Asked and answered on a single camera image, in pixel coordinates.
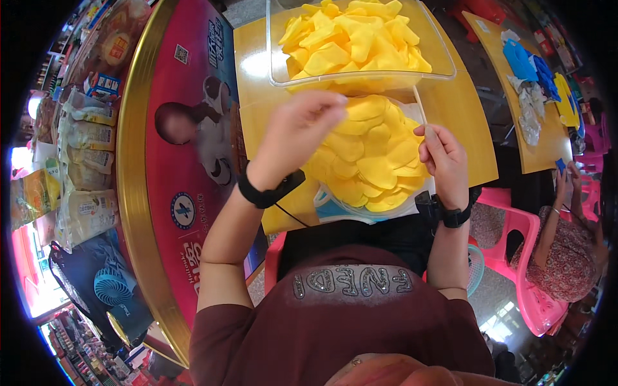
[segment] hand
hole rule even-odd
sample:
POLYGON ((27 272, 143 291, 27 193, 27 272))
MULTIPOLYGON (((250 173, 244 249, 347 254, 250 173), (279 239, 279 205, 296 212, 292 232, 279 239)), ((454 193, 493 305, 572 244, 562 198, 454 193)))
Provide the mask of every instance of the hand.
POLYGON ((468 156, 464 147, 446 128, 419 126, 414 134, 425 136, 418 156, 436 181, 436 193, 448 210, 468 207, 468 156))
POLYGON ((573 189, 579 192, 582 191, 582 175, 580 174, 579 169, 575 166, 573 161, 570 161, 567 164, 568 170, 571 172, 571 183, 573 184, 573 189))
POLYGON ((562 173, 560 173, 560 169, 557 170, 556 176, 556 202, 554 203, 554 208, 557 210, 562 209, 562 204, 564 204, 564 198, 567 194, 567 171, 564 169, 562 173))
POLYGON ((272 114, 266 135, 247 167, 258 190, 275 189, 303 166, 328 133, 347 117, 347 98, 328 91, 303 91, 272 114))

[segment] maroon shirt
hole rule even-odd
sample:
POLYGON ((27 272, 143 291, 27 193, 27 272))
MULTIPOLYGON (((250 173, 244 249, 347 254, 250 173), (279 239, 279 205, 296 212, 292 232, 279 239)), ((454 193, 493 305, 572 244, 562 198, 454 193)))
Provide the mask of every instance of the maroon shirt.
POLYGON ((448 300, 394 254, 360 245, 296 267, 255 309, 202 309, 189 360, 197 386, 323 385, 364 353, 494 375, 468 302, 448 300))

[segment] wooden table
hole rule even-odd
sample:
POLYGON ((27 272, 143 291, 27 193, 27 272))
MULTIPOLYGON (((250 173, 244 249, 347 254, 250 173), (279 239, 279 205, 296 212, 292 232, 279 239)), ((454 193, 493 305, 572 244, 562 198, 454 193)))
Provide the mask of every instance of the wooden table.
MULTIPOLYGON (((507 75, 513 76, 513 70, 502 53, 500 34, 502 31, 506 31, 506 28, 502 28, 489 20, 469 12, 463 11, 462 13, 481 41, 487 55, 491 59, 494 70, 498 74, 498 78, 500 78, 500 84, 509 103, 513 123, 517 128, 515 132, 517 133, 519 156, 522 162, 522 173, 555 169, 556 161, 560 158, 562 158, 564 163, 572 161, 573 154, 567 129, 560 122, 560 114, 555 103, 546 104, 545 121, 543 122, 539 119, 541 133, 538 144, 530 146, 523 139, 522 129, 519 125, 519 117, 522 114, 522 110, 519 107, 519 97, 506 77, 507 75)), ((520 43, 534 55, 541 56, 538 49, 529 42, 522 39, 520 43)))
MULTIPOLYGON (((472 79, 452 42, 438 21, 428 13, 446 43, 457 75, 452 81, 422 80, 417 85, 427 120, 448 127, 465 146, 470 186, 495 180, 498 174, 489 127, 472 79)), ((240 119, 249 159, 255 157, 273 109, 290 98, 286 90, 272 86, 268 81, 270 53, 266 52, 265 32, 265 19, 234 30, 240 119)), ((407 103, 413 100, 413 94, 398 91, 397 99, 407 103)), ((318 182, 307 178, 279 204, 304 223, 318 225, 320 222, 313 206, 317 191, 318 182)), ((266 234, 303 227, 277 207, 265 210, 262 226, 266 234)))

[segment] gold table edge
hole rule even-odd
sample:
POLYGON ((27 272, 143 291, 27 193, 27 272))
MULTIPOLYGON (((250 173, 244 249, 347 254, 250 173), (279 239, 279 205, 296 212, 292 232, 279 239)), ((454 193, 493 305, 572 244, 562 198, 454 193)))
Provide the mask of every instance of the gold table edge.
POLYGON ((146 185, 146 120, 156 60, 179 0, 161 0, 137 44, 119 114, 117 194, 122 228, 137 282, 174 353, 188 367, 191 331, 180 312, 156 243, 146 185))

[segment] black wristband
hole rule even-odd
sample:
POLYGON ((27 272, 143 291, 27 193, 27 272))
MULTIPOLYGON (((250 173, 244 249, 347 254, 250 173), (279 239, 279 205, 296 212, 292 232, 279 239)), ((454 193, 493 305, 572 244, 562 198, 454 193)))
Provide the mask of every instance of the black wristband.
POLYGON ((277 201, 285 197, 303 181, 305 181, 305 173, 302 170, 296 170, 284 178, 276 189, 259 191, 251 185, 247 178, 247 173, 243 172, 238 179, 238 189, 240 194, 255 205, 256 208, 266 209, 275 205, 277 201))

